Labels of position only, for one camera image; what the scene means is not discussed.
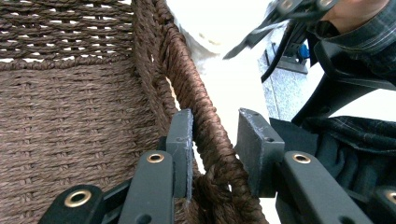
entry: basket weave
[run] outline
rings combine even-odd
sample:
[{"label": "basket weave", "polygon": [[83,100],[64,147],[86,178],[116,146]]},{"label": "basket weave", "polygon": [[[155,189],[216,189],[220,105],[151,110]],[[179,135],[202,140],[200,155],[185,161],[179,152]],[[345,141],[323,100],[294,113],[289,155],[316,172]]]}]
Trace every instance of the basket weave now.
[{"label": "basket weave", "polygon": [[266,223],[163,0],[0,8],[0,223],[36,223],[65,189],[133,176],[177,111],[167,79],[206,169],[177,222]]}]

